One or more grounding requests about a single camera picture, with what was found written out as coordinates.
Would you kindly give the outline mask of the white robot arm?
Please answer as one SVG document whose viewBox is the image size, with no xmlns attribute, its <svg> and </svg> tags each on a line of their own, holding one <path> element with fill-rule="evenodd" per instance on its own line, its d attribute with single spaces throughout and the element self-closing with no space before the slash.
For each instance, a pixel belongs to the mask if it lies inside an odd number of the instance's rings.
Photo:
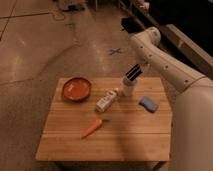
<svg viewBox="0 0 213 171">
<path fill-rule="evenodd" d="M 147 61 L 178 91 L 173 107 L 170 171 L 213 171 L 213 80 L 161 50 L 160 30 L 121 20 L 130 32 L 136 63 Z"/>
</svg>

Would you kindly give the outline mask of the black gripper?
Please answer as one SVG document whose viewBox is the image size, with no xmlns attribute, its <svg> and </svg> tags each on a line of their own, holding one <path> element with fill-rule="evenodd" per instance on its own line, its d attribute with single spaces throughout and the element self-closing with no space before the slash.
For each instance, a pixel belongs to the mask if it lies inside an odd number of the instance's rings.
<svg viewBox="0 0 213 171">
<path fill-rule="evenodd" d="M 137 33 L 141 32 L 142 28 L 140 25 L 134 20 L 133 17 L 125 17 L 121 19 L 121 25 L 124 30 L 128 33 Z"/>
</svg>

